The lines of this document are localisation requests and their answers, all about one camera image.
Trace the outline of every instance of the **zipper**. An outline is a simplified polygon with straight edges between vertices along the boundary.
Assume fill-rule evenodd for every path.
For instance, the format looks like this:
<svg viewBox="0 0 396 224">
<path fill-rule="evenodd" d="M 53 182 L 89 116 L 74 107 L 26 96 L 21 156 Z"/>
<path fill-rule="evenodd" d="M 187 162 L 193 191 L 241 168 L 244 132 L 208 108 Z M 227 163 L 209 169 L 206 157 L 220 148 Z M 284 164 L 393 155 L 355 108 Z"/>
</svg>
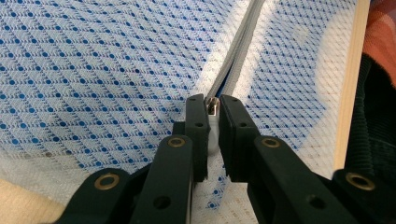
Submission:
<svg viewBox="0 0 396 224">
<path fill-rule="evenodd" d="M 207 98 L 219 97 L 222 93 L 231 95 L 238 81 L 248 47 L 256 28 L 264 0 L 252 0 L 247 7 L 244 19 L 235 34 L 219 74 L 212 85 Z"/>
</svg>

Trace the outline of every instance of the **wooden surface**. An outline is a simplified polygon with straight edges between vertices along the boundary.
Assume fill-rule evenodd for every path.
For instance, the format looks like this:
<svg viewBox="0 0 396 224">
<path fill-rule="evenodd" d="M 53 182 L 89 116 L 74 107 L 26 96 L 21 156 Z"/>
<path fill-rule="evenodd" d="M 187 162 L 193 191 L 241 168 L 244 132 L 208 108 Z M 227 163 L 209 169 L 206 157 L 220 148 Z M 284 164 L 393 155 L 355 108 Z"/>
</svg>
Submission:
<svg viewBox="0 0 396 224">
<path fill-rule="evenodd" d="M 358 84 L 361 52 L 366 31 L 369 0 L 359 0 L 356 5 L 352 35 L 347 54 L 344 85 L 341 93 L 340 111 L 338 113 L 337 135 L 334 152 L 334 170 L 344 168 L 347 155 L 347 140 L 349 137 L 353 105 Z"/>
<path fill-rule="evenodd" d="M 346 78 L 339 112 L 334 169 L 344 167 L 347 139 L 361 61 L 361 50 L 370 1 L 360 0 L 356 7 L 354 27 L 346 62 Z M 0 180 L 0 223 L 52 223 L 64 206 L 49 198 Z"/>
</svg>

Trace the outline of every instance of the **round hole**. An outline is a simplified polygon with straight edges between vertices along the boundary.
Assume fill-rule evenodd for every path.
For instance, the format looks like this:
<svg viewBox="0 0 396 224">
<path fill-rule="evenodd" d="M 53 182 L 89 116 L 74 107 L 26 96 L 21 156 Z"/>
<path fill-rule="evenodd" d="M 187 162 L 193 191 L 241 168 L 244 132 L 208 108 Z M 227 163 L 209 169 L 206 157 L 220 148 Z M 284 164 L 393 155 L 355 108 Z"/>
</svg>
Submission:
<svg viewBox="0 0 396 224">
<path fill-rule="evenodd" d="M 353 185 L 358 189 L 364 190 L 373 190 L 375 189 L 375 183 L 371 181 L 369 178 L 356 174 L 356 173 L 347 173 L 346 180 L 349 184 Z"/>
<path fill-rule="evenodd" d="M 311 206 L 317 209 L 324 209 L 326 207 L 326 203 L 323 202 L 318 196 L 312 194 L 309 195 L 306 200 L 309 202 Z"/>
<path fill-rule="evenodd" d="M 166 196 L 160 196 L 154 199 L 153 205 L 157 209 L 165 209 L 171 204 L 171 199 Z"/>
<path fill-rule="evenodd" d="M 182 146 L 184 146 L 184 144 L 186 144 L 186 141 L 184 141 L 184 139 L 179 138 L 179 137 L 171 138 L 168 141 L 169 147 L 182 147 Z"/>
<path fill-rule="evenodd" d="M 107 173 L 105 175 L 99 176 L 95 180 L 95 187 L 100 190 L 107 190 L 116 187 L 120 182 L 120 177 L 115 174 Z"/>
<path fill-rule="evenodd" d="M 266 147 L 280 147 L 280 143 L 274 138 L 264 138 L 262 139 L 262 144 Z"/>
</svg>

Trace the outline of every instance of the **open zipper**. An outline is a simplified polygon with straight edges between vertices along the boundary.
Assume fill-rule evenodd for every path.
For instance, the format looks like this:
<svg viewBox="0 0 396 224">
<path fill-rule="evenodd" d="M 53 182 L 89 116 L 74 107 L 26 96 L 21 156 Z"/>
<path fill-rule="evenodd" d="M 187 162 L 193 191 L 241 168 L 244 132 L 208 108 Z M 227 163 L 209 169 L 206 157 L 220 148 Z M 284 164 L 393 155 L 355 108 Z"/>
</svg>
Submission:
<svg viewBox="0 0 396 224">
<path fill-rule="evenodd" d="M 207 98 L 231 95 L 238 81 L 264 0 L 252 0 Z"/>
</svg>

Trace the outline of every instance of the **brass screw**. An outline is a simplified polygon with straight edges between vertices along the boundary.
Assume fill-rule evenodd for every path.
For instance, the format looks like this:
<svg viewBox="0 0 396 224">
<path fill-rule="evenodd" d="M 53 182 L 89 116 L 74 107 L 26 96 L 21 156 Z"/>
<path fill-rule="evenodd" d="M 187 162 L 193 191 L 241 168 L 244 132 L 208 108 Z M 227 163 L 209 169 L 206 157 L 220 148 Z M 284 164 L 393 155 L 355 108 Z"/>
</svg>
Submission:
<svg viewBox="0 0 396 224">
<path fill-rule="evenodd" d="M 184 141 L 184 139 L 179 138 L 179 137 L 171 138 L 168 141 L 169 147 L 182 147 L 182 146 L 184 146 L 184 144 L 186 144 L 186 141 Z"/>
<path fill-rule="evenodd" d="M 102 184 L 102 181 L 108 178 L 111 178 L 113 181 L 109 184 Z M 116 187 L 119 183 L 120 183 L 120 177 L 118 175 L 107 173 L 105 175 L 99 176 L 99 178 L 95 180 L 94 185 L 97 189 L 108 190 Z"/>
<path fill-rule="evenodd" d="M 347 173 L 346 181 L 358 189 L 364 189 L 364 190 L 375 189 L 375 183 L 372 180 L 370 180 L 369 178 L 367 178 L 363 175 L 360 175 L 360 174 Z"/>
<path fill-rule="evenodd" d="M 277 141 L 275 138 L 263 138 L 262 144 L 266 147 L 280 147 L 279 141 Z"/>
</svg>

